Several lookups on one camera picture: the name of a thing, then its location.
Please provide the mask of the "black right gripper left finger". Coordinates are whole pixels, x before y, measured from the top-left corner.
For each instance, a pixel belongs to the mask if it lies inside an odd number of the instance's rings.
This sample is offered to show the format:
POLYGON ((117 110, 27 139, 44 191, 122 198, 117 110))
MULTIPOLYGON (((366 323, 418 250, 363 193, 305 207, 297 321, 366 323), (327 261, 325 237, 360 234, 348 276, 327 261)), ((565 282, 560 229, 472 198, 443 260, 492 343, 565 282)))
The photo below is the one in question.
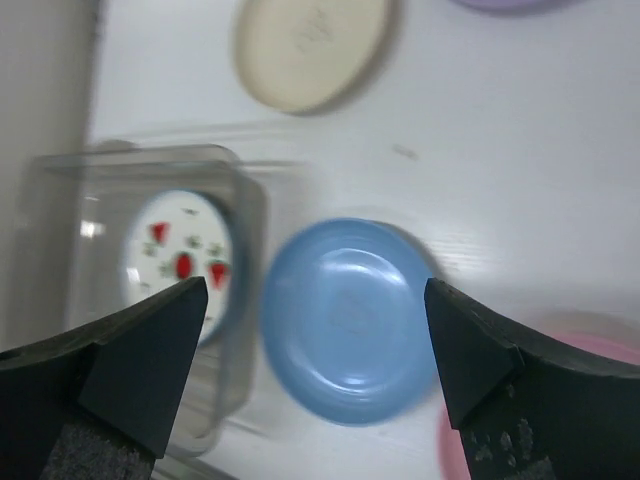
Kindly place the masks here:
POLYGON ((4 479, 148 479, 164 457, 208 302, 191 277, 1 355, 4 479))

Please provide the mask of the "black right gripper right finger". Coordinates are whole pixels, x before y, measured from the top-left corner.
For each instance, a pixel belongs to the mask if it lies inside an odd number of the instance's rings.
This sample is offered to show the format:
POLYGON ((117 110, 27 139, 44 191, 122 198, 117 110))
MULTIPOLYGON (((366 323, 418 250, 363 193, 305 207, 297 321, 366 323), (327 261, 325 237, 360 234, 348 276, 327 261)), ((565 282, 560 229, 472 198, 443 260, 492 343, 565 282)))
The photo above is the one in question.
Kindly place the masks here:
POLYGON ((636 479, 639 368, 426 283, 431 343, 473 479, 636 479))

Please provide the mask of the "pink plate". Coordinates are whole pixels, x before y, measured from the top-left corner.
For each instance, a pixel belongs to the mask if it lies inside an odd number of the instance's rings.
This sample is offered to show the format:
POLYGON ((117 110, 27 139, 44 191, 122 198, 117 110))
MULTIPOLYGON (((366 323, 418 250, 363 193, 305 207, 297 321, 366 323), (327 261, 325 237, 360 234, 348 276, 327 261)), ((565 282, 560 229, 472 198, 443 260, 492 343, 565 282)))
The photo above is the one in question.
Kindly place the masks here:
MULTIPOLYGON (((639 364, 639 324, 586 311, 549 311, 525 324, 576 348, 630 364, 639 364)), ((437 454, 442 479, 469 479, 462 443, 443 406, 437 427, 437 454)))

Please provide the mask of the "white strawberry pattern plate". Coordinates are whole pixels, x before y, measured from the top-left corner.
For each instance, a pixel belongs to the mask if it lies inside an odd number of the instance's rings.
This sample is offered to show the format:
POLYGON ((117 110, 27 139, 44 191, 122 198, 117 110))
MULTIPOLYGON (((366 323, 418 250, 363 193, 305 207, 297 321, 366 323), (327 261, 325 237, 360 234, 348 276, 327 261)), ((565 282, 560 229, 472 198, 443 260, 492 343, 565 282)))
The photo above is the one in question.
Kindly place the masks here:
POLYGON ((132 305, 189 277, 204 278, 203 344, 230 311, 237 252, 221 203, 203 192, 162 191, 143 204, 128 228, 121 257, 123 299, 132 305))

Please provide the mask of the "blue plate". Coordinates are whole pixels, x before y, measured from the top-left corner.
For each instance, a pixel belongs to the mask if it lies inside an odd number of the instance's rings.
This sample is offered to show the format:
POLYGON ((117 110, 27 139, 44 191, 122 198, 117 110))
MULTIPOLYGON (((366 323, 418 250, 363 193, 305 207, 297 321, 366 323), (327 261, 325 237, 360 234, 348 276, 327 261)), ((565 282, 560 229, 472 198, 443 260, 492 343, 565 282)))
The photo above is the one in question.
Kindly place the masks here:
POLYGON ((333 218, 293 235, 266 275, 263 348, 284 390, 335 424, 385 422, 437 377, 426 253, 388 224, 333 218))

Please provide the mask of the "purple plate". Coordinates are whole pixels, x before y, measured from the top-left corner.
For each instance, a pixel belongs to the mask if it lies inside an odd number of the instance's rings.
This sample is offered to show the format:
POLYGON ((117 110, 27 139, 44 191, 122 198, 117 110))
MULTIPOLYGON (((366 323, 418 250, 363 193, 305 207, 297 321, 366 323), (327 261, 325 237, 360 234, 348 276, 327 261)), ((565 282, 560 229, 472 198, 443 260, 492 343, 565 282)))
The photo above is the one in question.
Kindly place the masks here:
POLYGON ((457 4, 487 13, 541 13, 577 4, 576 0, 457 0, 457 4))

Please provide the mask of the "cream plate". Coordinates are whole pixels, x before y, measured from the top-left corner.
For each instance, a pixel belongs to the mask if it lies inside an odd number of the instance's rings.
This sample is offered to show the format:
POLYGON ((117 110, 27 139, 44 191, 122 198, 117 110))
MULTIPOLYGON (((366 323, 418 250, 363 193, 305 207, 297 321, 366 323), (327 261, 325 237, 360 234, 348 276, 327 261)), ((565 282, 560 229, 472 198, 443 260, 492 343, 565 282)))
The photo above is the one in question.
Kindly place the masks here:
POLYGON ((284 114, 322 110, 382 56, 399 1, 244 1, 233 28, 238 81, 284 114))

